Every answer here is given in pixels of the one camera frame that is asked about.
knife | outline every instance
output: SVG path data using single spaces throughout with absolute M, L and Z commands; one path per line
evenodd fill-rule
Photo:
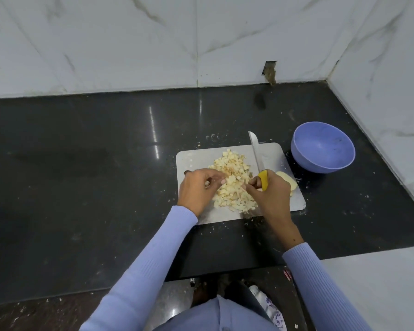
M 258 177 L 261 179 L 262 190 L 265 191 L 268 187 L 268 177 L 267 177 L 267 170 L 264 167 L 264 163 L 262 162 L 262 156 L 259 151 L 259 142 L 256 135 L 249 131 L 248 135 L 250 136 L 250 141 L 252 142 L 253 153 L 256 157 L 256 166 L 258 168 Z

white cutting board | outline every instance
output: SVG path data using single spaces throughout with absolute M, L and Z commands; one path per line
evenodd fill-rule
M 244 162 L 250 166 L 250 172 L 252 172 L 254 176 L 258 174 L 256 158 L 251 145 L 181 151 L 178 152 L 176 157 L 178 190 L 182 180 L 184 180 L 185 171 L 194 171 L 195 169 L 206 168 L 213 165 L 213 161 L 222 157 L 222 153 L 227 149 L 236 151 L 238 154 L 243 154 L 245 156 Z M 285 158 L 284 152 L 282 151 L 281 145 L 277 143 L 259 144 L 259 150 L 265 168 L 275 172 L 282 171 L 287 173 L 290 177 L 294 177 L 291 168 L 288 165 L 287 158 Z M 305 209 L 305 199 L 298 187 L 293 191 L 293 195 L 290 197 L 290 211 L 303 209 Z M 251 215 L 260 216 L 261 213 L 259 209 L 256 208 L 256 211 L 253 211 Z M 201 214 L 198 224 L 231 221 L 242 217 L 243 216 L 239 211 L 232 211 L 226 206 L 215 208 L 212 201 L 210 206 L 208 206 Z

blue shirt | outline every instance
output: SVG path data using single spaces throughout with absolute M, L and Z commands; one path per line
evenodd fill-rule
M 173 206 L 161 228 L 103 297 L 80 331 L 142 331 L 184 237 L 198 222 L 187 208 Z M 319 331 L 371 331 L 336 286 L 307 243 L 283 254 Z M 276 331 L 257 315 L 221 296 L 183 311 L 160 331 Z

blue sleeve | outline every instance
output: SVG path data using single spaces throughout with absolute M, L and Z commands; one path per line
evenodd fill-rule
M 317 330 L 371 331 L 307 243 L 295 246 L 282 257 L 293 274 Z
M 197 222 L 192 211 L 173 206 L 161 228 L 80 331 L 142 331 L 184 237 Z

purple plastic bowl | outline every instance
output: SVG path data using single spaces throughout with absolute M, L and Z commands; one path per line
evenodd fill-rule
M 294 131 L 291 154 L 307 171 L 331 173 L 349 166 L 356 150 L 351 139 L 337 127 L 307 122 Z

